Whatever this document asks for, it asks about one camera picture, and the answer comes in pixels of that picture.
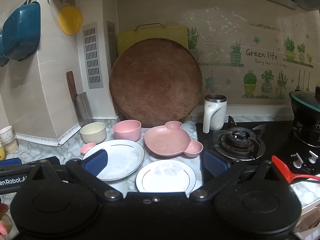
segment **blue gripper pad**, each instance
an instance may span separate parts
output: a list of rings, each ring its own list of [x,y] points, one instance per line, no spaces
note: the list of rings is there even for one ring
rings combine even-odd
[[[7,159],[0,161],[0,166],[22,164],[19,158]]]
[[[204,166],[217,177],[231,166],[231,161],[225,159],[220,153],[208,150],[204,153]]]
[[[97,176],[107,166],[107,163],[108,154],[102,149],[82,160],[81,166],[92,175]]]

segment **blue basket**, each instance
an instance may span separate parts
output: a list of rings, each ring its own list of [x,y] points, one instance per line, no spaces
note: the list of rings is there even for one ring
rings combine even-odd
[[[4,22],[2,32],[6,58],[21,61],[29,57],[40,41],[40,4],[33,2],[16,9]]]
[[[3,55],[3,47],[2,47],[2,31],[0,31],[0,66],[3,67],[5,64],[7,64],[9,61],[8,58],[6,58]]]

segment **pink bowl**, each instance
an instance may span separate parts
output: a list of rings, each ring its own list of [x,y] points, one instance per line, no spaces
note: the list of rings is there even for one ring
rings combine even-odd
[[[85,145],[82,146],[82,148],[80,149],[80,153],[82,155],[85,155],[91,148],[95,147],[95,143],[87,143]]]
[[[147,147],[161,156],[175,156],[184,153],[189,157],[196,157],[203,150],[203,145],[191,140],[181,126],[180,122],[170,121],[165,125],[149,129],[144,135]]]
[[[141,137],[141,123],[137,120],[125,120],[113,127],[116,139],[138,141]]]

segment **yellow cutting board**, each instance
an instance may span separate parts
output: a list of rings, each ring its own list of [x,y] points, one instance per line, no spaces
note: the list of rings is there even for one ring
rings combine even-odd
[[[118,55],[120,56],[127,48],[151,38],[163,38],[176,41],[188,49],[187,27],[183,25],[165,26],[137,29],[135,31],[121,32],[117,34]]]

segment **potted plant illustration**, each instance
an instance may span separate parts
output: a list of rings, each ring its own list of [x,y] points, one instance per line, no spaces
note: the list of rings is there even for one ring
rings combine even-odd
[[[287,84],[287,75],[284,76],[283,71],[281,70],[279,72],[279,76],[277,78],[277,84],[278,86],[276,87],[276,98],[277,99],[285,99],[285,92],[287,90],[286,84]]]
[[[306,47],[304,46],[304,43],[301,45],[298,45],[298,52],[299,54],[299,60],[300,62],[304,63],[304,52],[306,51]]]
[[[256,88],[257,77],[253,74],[253,71],[250,69],[247,74],[243,77],[243,86],[245,95],[254,95],[254,90]]]
[[[241,46],[240,46],[240,41],[236,40],[233,42],[232,45],[230,45],[230,62],[231,62],[231,66],[238,66],[238,64],[240,64],[241,61]]]
[[[268,96],[271,94],[272,91],[272,84],[271,80],[273,80],[274,75],[272,74],[272,70],[266,70],[262,75],[261,78],[264,79],[264,83],[261,86],[261,94],[263,96]]]
[[[197,32],[197,28],[192,27],[191,30],[187,28],[187,34],[188,34],[189,51],[198,62],[201,54],[199,53],[199,50],[196,49],[196,46],[199,41],[199,33]]]
[[[294,60],[296,57],[296,54],[293,52],[294,51],[294,41],[292,39],[289,39],[287,37],[287,40],[284,40],[284,47],[285,47],[285,57],[289,60]]]

